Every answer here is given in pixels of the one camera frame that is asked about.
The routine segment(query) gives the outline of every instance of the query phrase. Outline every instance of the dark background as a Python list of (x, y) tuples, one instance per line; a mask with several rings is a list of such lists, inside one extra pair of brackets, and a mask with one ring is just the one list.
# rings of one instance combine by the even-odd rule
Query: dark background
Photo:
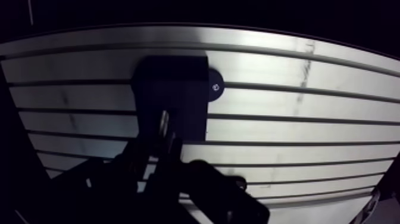
[(27, 35), (121, 23), (249, 26), (344, 42), (400, 57), (396, 1), (3, 0), (0, 42)]

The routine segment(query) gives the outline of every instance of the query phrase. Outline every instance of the horizontal groove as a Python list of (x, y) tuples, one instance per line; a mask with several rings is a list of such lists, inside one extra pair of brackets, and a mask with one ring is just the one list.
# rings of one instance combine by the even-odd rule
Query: horizontal groove
[(213, 163), (216, 167), (298, 167), (298, 166), (330, 166), (330, 165), (343, 165), (343, 164), (354, 164), (354, 163), (371, 163), (379, 161), (394, 160), (396, 157), (389, 158), (373, 158), (368, 160), (347, 160), (347, 161), (334, 161), (334, 162), (319, 162), (319, 163), (279, 163), (279, 164), (223, 164)]
[[(27, 130), (28, 133), (35, 135), (49, 135), (71, 138), (86, 138), (86, 139), (100, 139), (110, 141), (129, 141), (133, 138), (118, 137), (118, 136), (104, 136), (104, 135), (87, 135), (77, 133), (60, 133), (60, 132), (47, 132), (42, 130)], [(400, 144), (399, 141), (391, 142), (225, 142), (225, 141), (185, 141), (187, 145), (225, 145), (225, 146), (352, 146), (352, 145), (395, 145)]]
[(354, 99), (367, 99), (372, 101), (391, 102), (394, 104), (400, 104), (400, 99), (379, 97), (367, 94), (355, 94), (351, 92), (333, 91), (328, 89), (316, 89), (309, 87), (299, 86), (282, 86), (282, 85), (269, 85), (269, 84), (256, 84), (256, 83), (238, 83), (238, 82), (226, 82), (225, 88), (234, 89), (253, 89), (263, 91), (277, 91), (277, 92), (296, 92), (300, 94), (315, 94), (325, 95), (330, 97), (345, 97)]
[(397, 71), (383, 69), (381, 67), (371, 66), (368, 64), (343, 60), (339, 58), (333, 58), (323, 55), (314, 55), (305, 52), (288, 51), (282, 49), (263, 48), (257, 46), (229, 45), (220, 43), (153, 42), (153, 43), (109, 43), (109, 44), (96, 44), (96, 45), (84, 45), (84, 46), (64, 46), (59, 48), (40, 49), (40, 50), (26, 51), (22, 53), (3, 55), (2, 59), (9, 60), (15, 58), (33, 57), (33, 56), (48, 55), (48, 54), (62, 54), (62, 53), (79, 52), (79, 51), (103, 51), (111, 49), (188, 49), (188, 50), (200, 50), (200, 51), (224, 51), (224, 52), (240, 52), (247, 54), (273, 55), (278, 57), (298, 58), (311, 61), (319, 61), (329, 64), (337, 64), (340, 66), (347, 66), (356, 69), (363, 69), (390, 76), (400, 77), (400, 73)]
[(61, 113), (61, 114), (104, 114), (104, 115), (126, 115), (135, 116), (132, 110), (87, 110), (87, 109), (59, 109), (59, 108), (17, 108), (20, 112), (34, 113)]
[(76, 133), (61, 133), (61, 132), (46, 132), (42, 130), (27, 130), (29, 134), (35, 135), (49, 135), (69, 138), (86, 138), (86, 139), (99, 139), (99, 140), (110, 140), (110, 141), (129, 141), (133, 138), (130, 137), (118, 137), (118, 136), (104, 136), (104, 135), (87, 135), (87, 134), (76, 134)]
[[(50, 80), (50, 81), (34, 81), (34, 82), (11, 82), (9, 87), (24, 87), (24, 86), (55, 86), (55, 85), (129, 85), (129, 79), (92, 79), (92, 80)], [(333, 91), (327, 89), (304, 88), (299, 86), (282, 86), (256, 83), (239, 83), (226, 82), (225, 88), (233, 89), (253, 89), (262, 91), (276, 92), (295, 92), (302, 94), (325, 95), (330, 97), (345, 97), (354, 99), (366, 99), (380, 102), (391, 102), (400, 104), (400, 99), (379, 97), (367, 94), (356, 94), (351, 92)]]
[(63, 170), (63, 169), (51, 168), (51, 167), (46, 167), (46, 166), (44, 166), (44, 168), (46, 170), (57, 171), (57, 172), (65, 172), (65, 171), (67, 171), (67, 170)]
[[(63, 157), (72, 157), (72, 158), (101, 158), (105, 161), (111, 161), (113, 158), (108, 157), (99, 157), (94, 155), (78, 155), (72, 153), (59, 153), (45, 150), (36, 150), (38, 153), (49, 154), (49, 155), (57, 155)], [(244, 168), (265, 168), (265, 167), (304, 167), (304, 166), (332, 166), (332, 165), (343, 165), (343, 164), (355, 164), (355, 163), (373, 163), (379, 161), (388, 161), (394, 160), (395, 157), (391, 158), (377, 158), (377, 159), (369, 159), (369, 160), (348, 160), (348, 161), (334, 161), (334, 162), (324, 162), (324, 163), (280, 163), (280, 164), (219, 164), (219, 163), (211, 163), (211, 165), (215, 167), (244, 167)], [(157, 162), (149, 161), (148, 164), (156, 164)]]
[(274, 184), (338, 181), (338, 180), (353, 179), (353, 178), (365, 178), (367, 176), (377, 176), (377, 175), (384, 175), (384, 174), (385, 174), (385, 172), (380, 172), (380, 173), (369, 173), (369, 174), (356, 175), (356, 176), (341, 176), (341, 177), (338, 177), (338, 178), (308, 179), (308, 180), (300, 180), (300, 181), (248, 182), (247, 184), (248, 185), (274, 185)]
[(274, 122), (302, 122), (302, 123), (330, 123), (330, 124), (352, 124), (352, 125), (388, 125), (399, 126), (400, 122), (385, 122), (378, 120), (354, 120), (354, 119), (330, 119), (316, 117), (288, 117), (288, 116), (260, 116), (239, 114), (208, 114), (209, 119), (229, 120), (258, 120)]
[(100, 156), (92, 156), (92, 155), (78, 155), (78, 154), (72, 154), (72, 153), (58, 153), (58, 152), (51, 152), (51, 151), (44, 151), (44, 150), (35, 150), (37, 153), (42, 153), (42, 154), (47, 154), (47, 155), (57, 155), (57, 156), (63, 156), (63, 157), (71, 157), (71, 158), (101, 158), (105, 161), (111, 161), (113, 158), (107, 158), (107, 157), (100, 157)]
[[(285, 196), (276, 196), (276, 197), (255, 197), (255, 199), (278, 199), (278, 198), (298, 198), (298, 197), (307, 197), (307, 196), (317, 196), (317, 195), (324, 195), (324, 194), (334, 194), (334, 193), (342, 193), (342, 192), (348, 192), (348, 191), (356, 191), (356, 190), (362, 190), (362, 189), (368, 189), (368, 188), (374, 188), (375, 185), (372, 186), (364, 186), (360, 188), (351, 188), (351, 189), (346, 189), (346, 190), (340, 190), (340, 191), (327, 191), (327, 192), (321, 192), (321, 193), (315, 193), (315, 194), (298, 194), (298, 195), (285, 195)], [(180, 197), (179, 199), (190, 199), (189, 197)]]
[[(136, 116), (136, 111), (123, 110), (87, 110), (87, 109), (59, 109), (59, 108), (17, 108), (20, 112), (33, 113), (66, 113), (66, 114), (103, 114), (103, 115), (122, 115)], [(353, 120), (353, 119), (329, 119), (316, 117), (288, 117), (288, 116), (260, 116), (243, 114), (208, 114), (209, 119), (229, 119), (229, 120), (258, 120), (273, 122), (302, 122), (302, 123), (330, 123), (330, 124), (352, 124), (352, 125), (386, 125), (400, 126), (400, 122), (386, 122), (378, 120)]]
[(312, 147), (312, 146), (356, 146), (356, 145), (398, 145), (400, 141), (382, 142), (233, 142), (233, 141), (185, 141), (187, 145), (224, 146), (274, 146), (274, 147)]
[(82, 79), (82, 80), (49, 80), (30, 82), (11, 82), (8, 87), (22, 86), (60, 86), (60, 85), (129, 85), (129, 79)]

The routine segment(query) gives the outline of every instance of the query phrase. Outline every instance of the scratch mark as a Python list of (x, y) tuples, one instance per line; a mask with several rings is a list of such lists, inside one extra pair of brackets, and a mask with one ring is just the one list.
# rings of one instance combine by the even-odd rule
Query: scratch mark
[[(67, 93), (65, 92), (64, 89), (61, 89), (61, 99), (62, 99), (62, 102), (64, 103), (65, 108), (70, 108), (70, 100), (68, 99)], [(73, 132), (80, 133), (75, 117), (72, 114), (68, 114), (68, 118), (70, 119), (70, 123), (72, 125)], [(83, 144), (83, 141), (81, 139), (77, 139), (77, 142), (79, 142), (79, 148), (80, 148), (81, 152), (84, 155), (86, 155), (87, 150), (86, 150), (85, 145)]]
[[(306, 43), (305, 52), (307, 54), (314, 54), (314, 51), (315, 51), (315, 41), (308, 40), (308, 42)], [(302, 88), (307, 87), (308, 78), (310, 76), (310, 70), (311, 70), (311, 60), (305, 60), (303, 68), (302, 68), (303, 80), (300, 83), (300, 87), (302, 87)], [(299, 114), (299, 110), (300, 110), (300, 106), (303, 102), (303, 98), (304, 98), (303, 93), (298, 95), (298, 97), (296, 99), (294, 116), (297, 116)]]

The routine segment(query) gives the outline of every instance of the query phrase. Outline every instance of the screw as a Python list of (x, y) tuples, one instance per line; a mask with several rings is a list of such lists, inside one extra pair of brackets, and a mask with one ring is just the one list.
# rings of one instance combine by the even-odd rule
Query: screw
[(218, 90), (220, 90), (220, 86), (218, 84), (214, 84), (212, 86), (212, 89), (217, 92)]

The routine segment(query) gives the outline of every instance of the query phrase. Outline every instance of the metal panel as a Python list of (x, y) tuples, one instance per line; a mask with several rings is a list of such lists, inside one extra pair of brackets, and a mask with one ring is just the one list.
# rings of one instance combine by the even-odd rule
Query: metal panel
[(129, 85), (38, 86), (10, 88), (17, 107), (134, 110)]
[(60, 33), (2, 44), (0, 45), (0, 54), (17, 54), (25, 51), (68, 46), (144, 42), (198, 42), (256, 46), (314, 53), (315, 55), (341, 58), (400, 71), (399, 61), (345, 46), (274, 33), (205, 27), (118, 27)]
[[(338, 224), (350, 223), (354, 216), (368, 203), (371, 197), (361, 197), (314, 206), (270, 209), (269, 224)], [(190, 214), (201, 224), (212, 223), (201, 211), (190, 210)]]
[(135, 137), (139, 131), (132, 116), (20, 112), (20, 117), (25, 128), (31, 130), (126, 137)]
[[(26, 129), (91, 135), (138, 134), (136, 117), (20, 112)], [(244, 142), (397, 141), (400, 126), (207, 120), (206, 140)]]
[[(95, 110), (135, 109), (128, 85), (38, 86), (11, 88), (20, 108)], [(291, 92), (225, 89), (209, 113), (400, 122), (400, 104)]]
[[(363, 188), (344, 192), (335, 192), (329, 194), (318, 194), (310, 196), (297, 196), (297, 197), (282, 197), (282, 198), (268, 198), (268, 199), (258, 199), (259, 202), (263, 204), (285, 204), (285, 203), (300, 203), (304, 201), (315, 201), (315, 200), (326, 200), (331, 198), (347, 197), (350, 195), (366, 194), (373, 190), (374, 188)], [(190, 199), (180, 199), (179, 202), (183, 204), (192, 205), (193, 202)]]
[[(71, 138), (30, 134), (37, 150), (113, 158), (126, 141)], [(182, 161), (203, 159), (213, 164), (300, 164), (394, 158), (399, 145), (353, 145), (329, 147), (250, 147), (188, 145), (182, 149)]]
[(122, 153), (127, 142), (99, 139), (65, 138), (45, 135), (29, 135), (37, 150), (114, 158)]
[[(109, 50), (55, 54), (2, 61), (8, 82), (73, 79), (129, 79), (146, 55), (199, 55), (183, 50)], [(257, 54), (207, 51), (209, 64), (226, 82), (304, 86), (399, 98), (400, 79), (380, 73)]]
[[(333, 191), (345, 191), (355, 188), (368, 188), (378, 184), (383, 175), (368, 176), (364, 178), (342, 179), (324, 182), (283, 183), (248, 185), (246, 192), (256, 198), (270, 197), (294, 197), (306, 194), (324, 194)], [(182, 198), (188, 198), (186, 194), (180, 194)]]
[(47, 155), (38, 153), (40, 161), (42, 162), (43, 166), (60, 169), (60, 170), (68, 170), (74, 166), (79, 165), (86, 161), (82, 158), (68, 158), (57, 156), (57, 155)]
[(222, 145), (185, 145), (182, 161), (203, 159), (213, 164), (291, 164), (391, 158), (399, 145), (353, 145), (329, 147), (249, 147)]
[(400, 127), (208, 119), (206, 139), (245, 142), (397, 141)]
[[(385, 172), (392, 161), (371, 163), (337, 164), (330, 166), (296, 167), (216, 167), (224, 175), (242, 176), (247, 182), (293, 182), (318, 181), (319, 179), (344, 178), (349, 176), (370, 175)], [(156, 165), (148, 165), (147, 179), (154, 172)]]
[(46, 170), (46, 172), (47, 172), (47, 174), (49, 175), (49, 177), (52, 179), (52, 178), (55, 178), (56, 176), (58, 176), (58, 175), (60, 175), (60, 174), (62, 174), (62, 172), (60, 172), (60, 171), (54, 171), (54, 170)]
[(209, 113), (385, 121), (400, 121), (399, 110), (386, 102), (245, 89), (225, 89), (208, 107)]

